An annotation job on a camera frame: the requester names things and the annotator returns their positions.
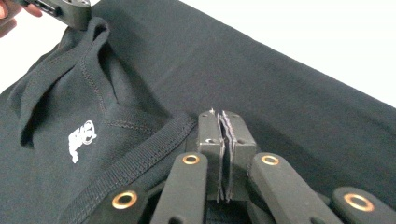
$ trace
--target white background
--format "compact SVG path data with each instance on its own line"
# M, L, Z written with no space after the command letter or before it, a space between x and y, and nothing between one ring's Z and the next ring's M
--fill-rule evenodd
M272 49L396 107L396 0L183 0ZM0 92L61 39L25 12L0 39Z

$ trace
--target black clip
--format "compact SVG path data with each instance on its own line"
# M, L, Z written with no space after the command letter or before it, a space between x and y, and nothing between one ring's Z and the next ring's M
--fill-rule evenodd
M342 223L282 157L259 153L250 180L265 200L276 223Z
M248 168L257 145L237 114L209 110L199 116L198 151L209 160L208 200L247 201Z
M89 0L13 0L27 6L33 4L52 17L77 30L87 30L91 19Z
M351 187L332 194L332 208L347 223L394 224L396 212L374 195Z
M177 156L150 223L204 223L206 173L201 153Z
M89 224L143 223L149 193L135 186L126 186L109 193L95 209Z

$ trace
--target dark fabric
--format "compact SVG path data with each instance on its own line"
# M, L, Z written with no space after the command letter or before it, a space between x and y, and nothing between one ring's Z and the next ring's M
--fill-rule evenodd
M115 53L167 113L233 111L263 151L288 160L314 190L331 196L353 186L396 207L391 106L178 1L105 0L93 13L109 22Z
M1 95L1 223L81 223L109 192L150 168L160 172L147 189L164 181L172 152L186 150L195 121L143 111L106 44L108 34L98 18L86 33L66 31L52 53ZM96 136L80 143L73 161L71 133L90 124Z
M79 223L116 187L152 188L191 151L185 114L212 107L241 115L313 190L396 208L394 108L175 0L102 0L93 16L106 22L67 30L0 96L2 223ZM87 120L97 137L73 163L68 136ZM212 204L208 222L237 209Z

